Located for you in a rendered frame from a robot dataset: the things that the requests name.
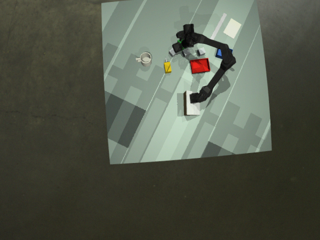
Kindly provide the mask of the grey tapered cup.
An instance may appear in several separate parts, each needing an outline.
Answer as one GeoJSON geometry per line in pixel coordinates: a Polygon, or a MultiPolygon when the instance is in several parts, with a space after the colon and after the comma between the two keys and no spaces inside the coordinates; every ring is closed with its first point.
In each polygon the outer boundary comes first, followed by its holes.
{"type": "Polygon", "coordinates": [[[144,67],[149,67],[152,63],[151,55],[148,52],[144,52],[140,58],[136,58],[136,62],[141,62],[144,67]]]}

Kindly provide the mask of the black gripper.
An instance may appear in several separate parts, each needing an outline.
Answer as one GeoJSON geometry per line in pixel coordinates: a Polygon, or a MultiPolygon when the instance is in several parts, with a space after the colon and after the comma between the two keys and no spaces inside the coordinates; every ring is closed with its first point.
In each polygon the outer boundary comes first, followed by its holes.
{"type": "Polygon", "coordinates": [[[183,40],[181,41],[182,43],[179,42],[179,43],[175,43],[175,44],[172,45],[172,48],[173,48],[173,50],[174,50],[175,53],[177,53],[177,52],[179,52],[179,51],[182,51],[183,48],[187,48],[187,47],[188,47],[188,46],[185,45],[184,40],[185,40],[185,39],[183,39],[183,40]]]}

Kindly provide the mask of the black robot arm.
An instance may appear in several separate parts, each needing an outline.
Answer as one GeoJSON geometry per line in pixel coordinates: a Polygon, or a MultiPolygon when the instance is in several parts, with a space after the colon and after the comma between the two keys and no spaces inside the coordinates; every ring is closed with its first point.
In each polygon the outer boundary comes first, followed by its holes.
{"type": "Polygon", "coordinates": [[[184,30],[179,31],[176,34],[176,37],[180,39],[180,42],[185,39],[184,44],[189,48],[193,48],[194,43],[198,43],[206,44],[221,50],[222,62],[220,64],[219,70],[215,73],[211,81],[206,86],[203,86],[201,88],[199,93],[190,94],[191,104],[200,103],[210,97],[213,92],[213,88],[215,87],[215,85],[217,85],[218,81],[221,79],[224,73],[235,64],[236,58],[233,56],[227,44],[210,39],[202,34],[195,33],[194,24],[185,24],[183,28],[184,30]]]}

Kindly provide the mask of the red tray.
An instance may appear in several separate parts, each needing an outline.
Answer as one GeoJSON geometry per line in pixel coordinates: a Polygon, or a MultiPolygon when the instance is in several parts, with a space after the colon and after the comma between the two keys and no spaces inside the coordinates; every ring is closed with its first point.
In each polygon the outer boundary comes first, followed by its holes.
{"type": "Polygon", "coordinates": [[[194,59],[190,61],[192,74],[209,72],[210,65],[208,58],[194,59]]]}

